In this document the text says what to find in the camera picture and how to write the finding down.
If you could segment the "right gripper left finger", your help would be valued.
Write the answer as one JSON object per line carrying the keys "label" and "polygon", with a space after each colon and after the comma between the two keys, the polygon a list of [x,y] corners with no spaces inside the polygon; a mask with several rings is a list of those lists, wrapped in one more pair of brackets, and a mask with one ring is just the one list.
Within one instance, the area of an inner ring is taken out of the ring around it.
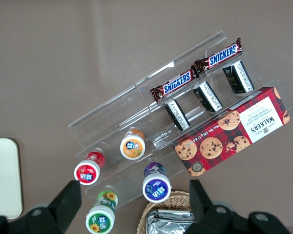
{"label": "right gripper left finger", "polygon": [[81,185],[72,180],[47,207],[34,208],[12,222],[0,215],[0,234],[63,234],[81,205]]}

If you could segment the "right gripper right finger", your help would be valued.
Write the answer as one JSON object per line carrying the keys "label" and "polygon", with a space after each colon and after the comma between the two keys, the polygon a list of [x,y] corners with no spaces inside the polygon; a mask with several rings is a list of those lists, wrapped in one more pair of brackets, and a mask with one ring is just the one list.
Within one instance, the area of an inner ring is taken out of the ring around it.
{"label": "right gripper right finger", "polygon": [[274,215],[256,211],[244,218],[224,205],[214,205],[201,182],[189,182],[190,207],[195,222],[188,234],[288,234],[290,231]]}

